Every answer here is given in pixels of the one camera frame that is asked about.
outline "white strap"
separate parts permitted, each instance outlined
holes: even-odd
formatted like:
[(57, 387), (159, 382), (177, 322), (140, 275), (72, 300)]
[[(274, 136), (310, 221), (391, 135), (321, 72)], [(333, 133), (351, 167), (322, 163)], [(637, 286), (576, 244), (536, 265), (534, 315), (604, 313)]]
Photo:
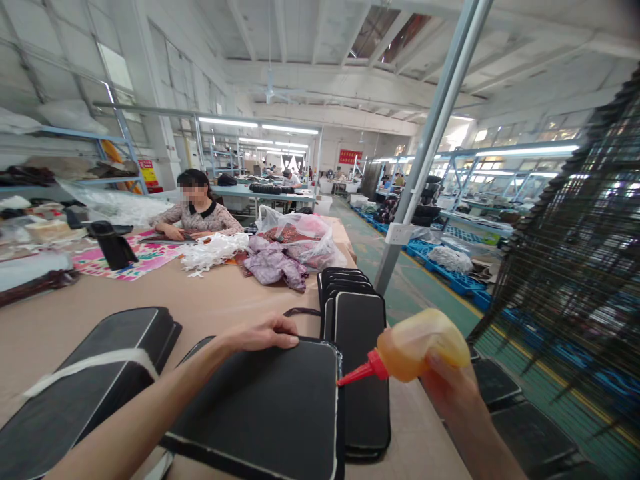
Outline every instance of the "white strap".
[(32, 386), (29, 390), (23, 393), (25, 397), (35, 397), (43, 390), (49, 388), (58, 380), (73, 375), (86, 368), (95, 367), (97, 365), (108, 365), (110, 363), (118, 363), (122, 361), (136, 362), (138, 365), (144, 367), (150, 374), (153, 381), (158, 380), (158, 372), (156, 372), (153, 366), (149, 354), (141, 348), (114, 350), (94, 357), (89, 357), (79, 362), (74, 363), (68, 367), (58, 370), (51, 375), (45, 375), (38, 382)]
[(170, 451), (166, 451), (162, 458), (158, 460), (158, 463), (155, 464), (154, 468), (145, 476), (145, 480), (162, 480), (172, 462), (173, 454)]

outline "hand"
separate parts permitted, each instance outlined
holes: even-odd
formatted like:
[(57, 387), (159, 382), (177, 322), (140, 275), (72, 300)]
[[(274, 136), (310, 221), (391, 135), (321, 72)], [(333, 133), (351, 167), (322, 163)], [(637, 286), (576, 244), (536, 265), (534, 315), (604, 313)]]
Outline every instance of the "hand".
[(270, 347), (290, 349), (300, 340), (293, 320), (282, 315), (270, 315), (256, 325), (237, 325), (220, 335), (233, 351), (257, 351)]
[(184, 229), (180, 229), (174, 225), (169, 225), (168, 223), (160, 224), (156, 227), (158, 230), (162, 231), (168, 238), (174, 241), (184, 241), (185, 239), (185, 231)]
[(191, 234), (191, 238), (194, 240), (198, 240), (198, 238), (210, 237), (212, 235), (213, 235), (213, 232), (194, 232)]
[(420, 377), (422, 386), (447, 423), (488, 415), (472, 365), (452, 367), (438, 354), (428, 356), (427, 361), (431, 368)]

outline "orange glue bottle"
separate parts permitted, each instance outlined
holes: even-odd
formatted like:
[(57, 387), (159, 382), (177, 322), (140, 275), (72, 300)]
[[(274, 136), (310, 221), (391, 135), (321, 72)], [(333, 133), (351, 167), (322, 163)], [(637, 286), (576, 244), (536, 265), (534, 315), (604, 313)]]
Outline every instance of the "orange glue bottle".
[(372, 375), (380, 380), (394, 377), (409, 382), (429, 369), (427, 356), (431, 353), (437, 353), (453, 367), (465, 367), (471, 362), (462, 333), (436, 309), (426, 309), (382, 332), (377, 348), (368, 354), (369, 361), (338, 380), (338, 386)]

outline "black hair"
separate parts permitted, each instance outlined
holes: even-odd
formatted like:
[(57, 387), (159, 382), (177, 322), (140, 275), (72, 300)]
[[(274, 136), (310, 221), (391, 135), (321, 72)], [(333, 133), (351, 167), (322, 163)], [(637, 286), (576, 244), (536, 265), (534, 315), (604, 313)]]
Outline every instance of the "black hair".
[(177, 178), (178, 186), (184, 187), (207, 187), (207, 196), (213, 200), (213, 195), (211, 194), (211, 184), (209, 183), (209, 178), (207, 178), (207, 174), (202, 170), (198, 169), (186, 169)]

